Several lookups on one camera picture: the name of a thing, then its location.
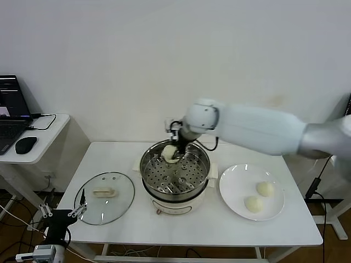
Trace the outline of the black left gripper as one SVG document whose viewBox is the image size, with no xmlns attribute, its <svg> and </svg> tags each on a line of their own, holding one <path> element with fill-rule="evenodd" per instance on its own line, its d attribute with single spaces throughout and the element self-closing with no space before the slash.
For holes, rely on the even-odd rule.
<svg viewBox="0 0 351 263">
<path fill-rule="evenodd" d="M 39 210 L 44 218 L 44 223 L 48 227 L 45 243 L 64 243 L 66 230 L 75 223 L 75 218 L 79 218 L 87 210 L 85 189 L 82 189 L 79 206 L 75 210 L 54 209 L 52 201 L 54 199 L 54 189 L 52 189 L 44 201 L 39 204 Z"/>
</svg>

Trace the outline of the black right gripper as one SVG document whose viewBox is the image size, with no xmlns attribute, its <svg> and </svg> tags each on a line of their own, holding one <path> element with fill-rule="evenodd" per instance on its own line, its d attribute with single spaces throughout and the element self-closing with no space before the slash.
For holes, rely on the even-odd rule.
<svg viewBox="0 0 351 263">
<path fill-rule="evenodd" d="M 177 161 L 182 159 L 185 155 L 187 145 L 195 140 L 196 139 L 187 139 L 183 137 L 181 133 L 179 133 L 178 139 L 175 141 L 175 147 L 177 150 L 173 154 L 173 159 Z"/>
</svg>

